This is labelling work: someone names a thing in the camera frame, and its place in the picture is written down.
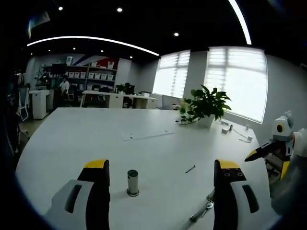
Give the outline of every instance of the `led light strip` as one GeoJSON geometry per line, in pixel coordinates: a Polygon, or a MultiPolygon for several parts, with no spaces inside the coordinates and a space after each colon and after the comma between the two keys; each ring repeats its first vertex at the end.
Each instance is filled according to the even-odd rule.
{"type": "Polygon", "coordinates": [[[40,43],[40,42],[45,42],[45,41],[50,41],[50,40],[56,40],[56,39],[63,39],[63,38],[84,38],[84,39],[93,39],[93,40],[99,40],[99,41],[105,41],[105,42],[113,42],[113,43],[117,43],[117,44],[124,45],[124,46],[130,46],[130,47],[132,47],[132,48],[139,49],[139,50],[145,51],[145,52],[147,52],[147,53],[150,53],[150,54],[159,56],[159,54],[157,54],[157,53],[155,53],[155,52],[153,52],[153,51],[150,51],[150,50],[148,50],[148,49],[144,49],[144,48],[141,48],[141,47],[138,47],[138,46],[134,46],[134,45],[131,45],[131,44],[128,44],[128,43],[119,42],[119,41],[115,41],[115,40],[112,40],[112,39],[106,39],[106,38],[101,38],[101,37],[88,37],[88,36],[61,36],[61,37],[51,37],[51,38],[46,38],[46,39],[42,39],[42,40],[39,40],[39,41],[36,41],[36,42],[29,43],[29,44],[27,44],[27,46],[31,46],[31,45],[34,45],[34,44],[37,44],[37,43],[40,43]]]}
{"type": "Polygon", "coordinates": [[[236,16],[238,17],[245,39],[246,39],[246,43],[248,45],[251,45],[251,40],[250,40],[250,36],[249,36],[249,32],[248,32],[248,26],[246,25],[246,22],[244,20],[243,14],[238,6],[238,4],[236,3],[236,0],[228,0],[229,3],[231,4],[232,8],[234,9],[236,16]]]}

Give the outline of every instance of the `computer monitor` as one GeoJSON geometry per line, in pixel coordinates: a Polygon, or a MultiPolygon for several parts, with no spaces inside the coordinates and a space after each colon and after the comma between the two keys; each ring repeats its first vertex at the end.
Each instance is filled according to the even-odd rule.
{"type": "Polygon", "coordinates": [[[129,89],[126,90],[126,94],[134,94],[134,85],[130,85],[129,89]]]}
{"type": "Polygon", "coordinates": [[[51,66],[51,74],[65,74],[66,72],[66,64],[52,64],[51,66]]]}

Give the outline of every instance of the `metal key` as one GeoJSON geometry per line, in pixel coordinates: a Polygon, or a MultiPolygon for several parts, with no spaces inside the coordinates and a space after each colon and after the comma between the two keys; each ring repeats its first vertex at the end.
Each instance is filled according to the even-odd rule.
{"type": "Polygon", "coordinates": [[[211,208],[213,208],[213,203],[207,202],[206,206],[203,209],[199,210],[197,213],[195,213],[190,217],[190,221],[196,222],[200,217],[203,217],[206,214],[206,212],[211,208]]]}
{"type": "Polygon", "coordinates": [[[203,216],[206,214],[206,212],[208,212],[208,210],[211,209],[211,208],[213,208],[213,203],[212,203],[212,202],[208,202],[208,203],[206,204],[206,209],[205,209],[205,211],[203,212],[201,218],[203,218],[203,216]]]}

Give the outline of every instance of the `white table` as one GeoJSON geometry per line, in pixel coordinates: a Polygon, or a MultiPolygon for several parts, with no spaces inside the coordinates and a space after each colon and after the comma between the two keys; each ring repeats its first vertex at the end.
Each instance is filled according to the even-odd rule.
{"type": "Polygon", "coordinates": [[[99,92],[94,90],[85,90],[82,92],[82,99],[80,103],[80,108],[83,106],[85,101],[85,96],[87,94],[91,95],[104,95],[109,96],[107,101],[107,107],[111,108],[122,108],[123,98],[129,97],[136,99],[136,108],[138,109],[154,109],[156,108],[156,101],[158,99],[153,97],[145,97],[145,96],[139,96],[139,95],[123,95],[118,93],[110,93],[110,92],[99,92]]]}
{"type": "MultiPolygon", "coordinates": [[[[77,179],[87,162],[109,159],[112,230],[181,229],[212,191],[217,158],[237,162],[259,206],[271,204],[264,160],[244,162],[258,147],[252,129],[245,131],[234,124],[236,131],[253,137],[246,143],[238,140],[242,137],[234,131],[222,134],[224,126],[216,122],[210,130],[197,123],[178,126],[177,116],[177,111],[168,110],[58,108],[25,146],[17,179],[35,210],[43,215],[51,207],[53,195],[70,179],[77,179]],[[125,134],[161,130],[174,134],[123,141],[125,134]],[[193,165],[196,168],[185,174],[193,165]],[[137,197],[126,194],[130,169],[139,172],[137,197]]],[[[213,221],[211,210],[190,229],[212,229],[213,221]]]]}

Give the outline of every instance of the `window blind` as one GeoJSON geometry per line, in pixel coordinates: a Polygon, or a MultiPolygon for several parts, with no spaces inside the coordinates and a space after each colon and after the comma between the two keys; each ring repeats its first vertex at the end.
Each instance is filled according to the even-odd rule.
{"type": "Polygon", "coordinates": [[[267,99],[267,64],[262,50],[211,47],[204,85],[227,92],[227,111],[262,123],[267,99]]]}
{"type": "Polygon", "coordinates": [[[182,98],[189,58],[189,50],[161,57],[154,79],[153,93],[182,98]]]}

